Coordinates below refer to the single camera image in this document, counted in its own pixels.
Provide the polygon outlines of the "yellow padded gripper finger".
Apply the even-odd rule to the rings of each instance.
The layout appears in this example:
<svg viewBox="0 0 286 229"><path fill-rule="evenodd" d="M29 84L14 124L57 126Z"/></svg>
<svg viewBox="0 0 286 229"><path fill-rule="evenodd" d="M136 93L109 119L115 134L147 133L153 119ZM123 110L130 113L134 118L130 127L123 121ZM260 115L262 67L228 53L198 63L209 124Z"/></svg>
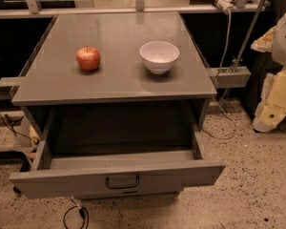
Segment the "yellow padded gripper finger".
<svg viewBox="0 0 286 229"><path fill-rule="evenodd" d="M286 117L286 67L279 73L268 73L263 83L261 101L255 110L253 128L270 132Z"/></svg>

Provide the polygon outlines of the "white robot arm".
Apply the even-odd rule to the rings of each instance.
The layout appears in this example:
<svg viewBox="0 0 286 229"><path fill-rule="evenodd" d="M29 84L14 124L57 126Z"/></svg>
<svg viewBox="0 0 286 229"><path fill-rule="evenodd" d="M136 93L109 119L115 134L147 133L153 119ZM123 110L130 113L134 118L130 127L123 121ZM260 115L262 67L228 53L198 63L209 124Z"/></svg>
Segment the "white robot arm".
<svg viewBox="0 0 286 229"><path fill-rule="evenodd" d="M263 83L261 101L255 110L253 128L270 132L286 117L286 13L277 24L255 40L251 49L269 52L282 66L277 74L268 73Z"/></svg>

